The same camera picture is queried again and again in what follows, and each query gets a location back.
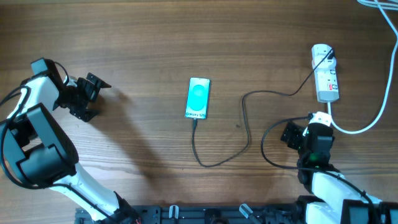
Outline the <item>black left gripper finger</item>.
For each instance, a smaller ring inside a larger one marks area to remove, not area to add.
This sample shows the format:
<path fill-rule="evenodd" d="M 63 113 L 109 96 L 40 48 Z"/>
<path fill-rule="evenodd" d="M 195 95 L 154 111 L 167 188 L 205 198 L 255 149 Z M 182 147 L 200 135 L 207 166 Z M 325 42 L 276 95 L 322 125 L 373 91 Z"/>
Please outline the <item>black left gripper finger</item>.
<path fill-rule="evenodd" d="M 92 73 L 88 73 L 86 79 L 92 82 L 97 89 L 111 88 L 110 84 L 106 83 L 104 80 L 98 78 Z"/>
<path fill-rule="evenodd" d="M 76 117 L 83 122 L 89 122 L 92 118 L 98 115 L 100 112 L 98 110 L 88 109 L 88 108 L 78 108 L 76 109 Z"/>

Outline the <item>blue smartphone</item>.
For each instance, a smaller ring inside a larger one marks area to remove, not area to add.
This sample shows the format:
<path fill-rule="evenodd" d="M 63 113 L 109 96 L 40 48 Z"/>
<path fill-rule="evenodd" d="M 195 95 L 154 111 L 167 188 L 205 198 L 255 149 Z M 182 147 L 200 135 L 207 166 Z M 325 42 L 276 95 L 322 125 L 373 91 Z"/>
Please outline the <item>blue smartphone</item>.
<path fill-rule="evenodd" d="M 185 117 L 206 119 L 210 96 L 210 80 L 191 77 L 188 86 Z"/>

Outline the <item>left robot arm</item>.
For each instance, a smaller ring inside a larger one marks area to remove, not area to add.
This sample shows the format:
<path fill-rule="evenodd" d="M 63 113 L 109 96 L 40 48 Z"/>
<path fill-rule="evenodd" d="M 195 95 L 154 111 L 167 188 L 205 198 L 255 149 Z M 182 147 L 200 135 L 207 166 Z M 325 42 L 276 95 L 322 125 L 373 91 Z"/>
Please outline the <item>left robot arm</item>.
<path fill-rule="evenodd" d="M 66 108 L 89 122 L 99 112 L 88 104 L 109 84 L 92 73 L 86 78 L 61 78 L 61 64 L 48 58 L 33 61 L 31 67 L 33 76 L 1 101 L 5 104 L 19 97 L 13 112 L 1 121 L 4 174 L 24 189 L 63 194 L 83 208 L 92 223 L 141 223 L 141 216 L 125 199 L 82 167 L 76 147 L 52 116 L 57 108 Z"/>

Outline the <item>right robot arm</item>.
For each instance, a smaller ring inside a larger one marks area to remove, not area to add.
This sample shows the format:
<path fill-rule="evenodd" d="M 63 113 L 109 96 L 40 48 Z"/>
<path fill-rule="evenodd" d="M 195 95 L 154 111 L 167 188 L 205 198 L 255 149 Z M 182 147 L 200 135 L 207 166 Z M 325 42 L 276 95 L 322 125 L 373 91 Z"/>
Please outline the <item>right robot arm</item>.
<path fill-rule="evenodd" d="M 281 141 L 298 153 L 295 166 L 299 182 L 310 193 L 296 202 L 295 218 L 302 223 L 397 223 L 397 203 L 369 195 L 348 180 L 332 164 L 330 151 L 335 137 L 331 115 L 310 113 L 308 126 L 297 125 L 298 117 L 280 120 L 262 135 L 280 124 L 286 127 Z"/>

